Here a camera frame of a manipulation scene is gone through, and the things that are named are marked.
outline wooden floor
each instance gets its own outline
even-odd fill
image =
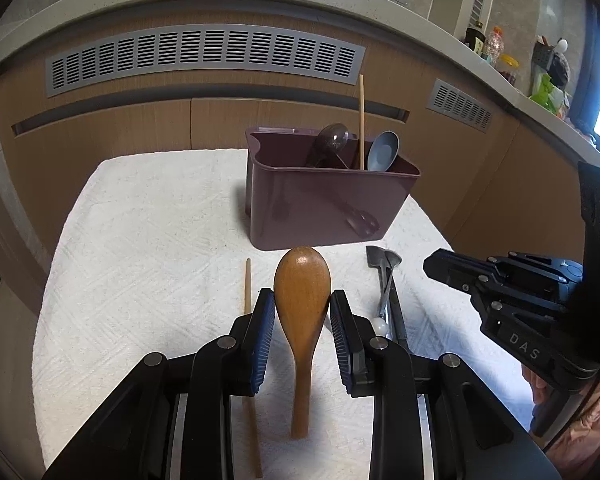
[[[31,391],[37,317],[0,284],[0,450],[25,480],[44,473]]]

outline metal vent grille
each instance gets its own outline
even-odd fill
[[[474,0],[474,6],[471,8],[471,17],[469,18],[469,25],[475,25],[477,22],[480,21],[483,5],[484,0]]]
[[[433,85],[427,108],[482,132],[491,122],[491,112],[480,101],[440,79]]]
[[[287,28],[177,25],[135,30],[46,59],[46,95],[167,70],[282,72],[355,84],[363,46]]]

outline black cable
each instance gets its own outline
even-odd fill
[[[599,384],[600,384],[600,370],[596,374],[596,377],[593,380],[593,384],[591,385],[589,391],[587,392],[587,394],[584,396],[584,398],[580,402],[580,404],[578,406],[578,409],[575,410],[571,414],[571,416],[570,416],[569,420],[567,421],[567,423],[563,427],[561,427],[560,431],[558,431],[558,433],[556,433],[554,435],[554,437],[549,441],[549,443],[542,448],[542,451],[544,453],[546,453],[547,451],[549,451],[549,449],[551,448],[551,446],[553,444],[555,444],[561,436],[563,436],[563,434],[564,434],[565,431],[567,431],[567,428],[571,424],[573,424],[574,421],[576,420],[576,418],[578,418],[582,414],[582,410],[584,410],[584,407],[587,405],[587,402],[589,402],[589,399],[591,398],[591,396],[593,395],[593,392],[596,390],[596,388],[598,387]]]

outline textured white cloth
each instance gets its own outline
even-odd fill
[[[272,287],[284,251],[262,252],[244,215],[246,150],[152,153],[107,160],[72,209],[54,255],[33,351],[38,434],[48,466],[148,352],[195,352],[242,314],[244,262],[252,301]],[[528,427],[533,402],[520,364],[480,333],[469,297],[424,275],[422,261],[448,248],[411,198],[383,240],[402,256],[394,273],[411,349],[462,356]],[[354,314],[374,317],[378,272],[365,244],[319,249],[332,288]],[[340,382],[331,333],[314,356],[310,436],[288,431],[294,364],[276,320],[264,384],[256,396],[265,478],[366,479],[373,399],[351,399]],[[237,478],[249,478],[242,403],[234,399]]]

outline bottle label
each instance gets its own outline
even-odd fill
[[[480,38],[475,38],[474,52],[478,56],[480,56],[480,53],[482,52],[483,45],[484,45],[484,43],[480,40]]]

